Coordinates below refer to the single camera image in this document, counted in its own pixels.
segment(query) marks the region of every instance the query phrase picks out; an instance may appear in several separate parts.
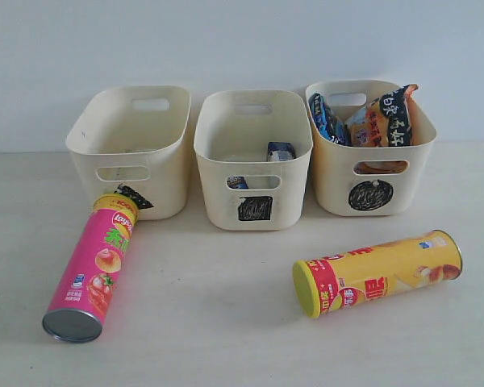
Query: white table surface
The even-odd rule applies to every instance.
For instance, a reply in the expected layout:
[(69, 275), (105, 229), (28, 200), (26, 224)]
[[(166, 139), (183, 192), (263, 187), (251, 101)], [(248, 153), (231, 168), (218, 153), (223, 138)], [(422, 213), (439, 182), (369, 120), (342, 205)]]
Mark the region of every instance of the white table surface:
[[(68, 154), (0, 155), (0, 386), (484, 385), (484, 144), (436, 144), (395, 216), (331, 215), (309, 182), (284, 231), (216, 228), (195, 173), (180, 214), (136, 225), (102, 335), (60, 343), (41, 318), (89, 211)], [(296, 260), (434, 228), (457, 280), (303, 315)]]

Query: yellow plastic lid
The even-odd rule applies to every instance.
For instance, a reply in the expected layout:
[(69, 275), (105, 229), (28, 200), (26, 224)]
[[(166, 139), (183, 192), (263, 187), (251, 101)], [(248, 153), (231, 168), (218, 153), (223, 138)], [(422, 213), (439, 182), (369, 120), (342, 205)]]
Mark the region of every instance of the yellow plastic lid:
[(304, 260), (299, 260), (294, 264), (292, 278), (301, 307), (308, 317), (318, 318), (321, 311), (319, 291), (314, 276)]

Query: white plastic basket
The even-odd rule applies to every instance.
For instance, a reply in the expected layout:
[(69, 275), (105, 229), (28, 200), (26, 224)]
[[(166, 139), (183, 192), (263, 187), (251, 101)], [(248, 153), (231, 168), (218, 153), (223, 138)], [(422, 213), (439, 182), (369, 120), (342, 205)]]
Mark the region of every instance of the white plastic basket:
[[(268, 162), (270, 141), (291, 143), (296, 158)], [(226, 230), (280, 230), (295, 224), (312, 146), (307, 110), (295, 93), (243, 90), (208, 97), (194, 150), (209, 219)], [(229, 188), (229, 177), (245, 177), (249, 189)]]
[(128, 86), (97, 94), (66, 138), (91, 202), (126, 185), (149, 202), (140, 219), (163, 219), (186, 204), (190, 93)]
[[(334, 94), (365, 94), (366, 102), (370, 102), (398, 87), (384, 81), (326, 81), (308, 86), (306, 98), (308, 102), (314, 93), (323, 95), (325, 100)], [(344, 121), (361, 106), (331, 108)], [(405, 210), (412, 203), (436, 139), (436, 129), (415, 102), (410, 108), (414, 145), (398, 148), (352, 148), (334, 144), (322, 137), (308, 107), (314, 137), (312, 181), (317, 201), (325, 210), (343, 216), (390, 215)], [(407, 163), (406, 169), (401, 173), (365, 175), (354, 171), (360, 162), (396, 160)], [(369, 206), (372, 210), (358, 210), (350, 204), (358, 190), (366, 190), (365, 195), (373, 200), (373, 197), (380, 195), (373, 195), (371, 191), (383, 187), (389, 190), (389, 201), (382, 200)]]

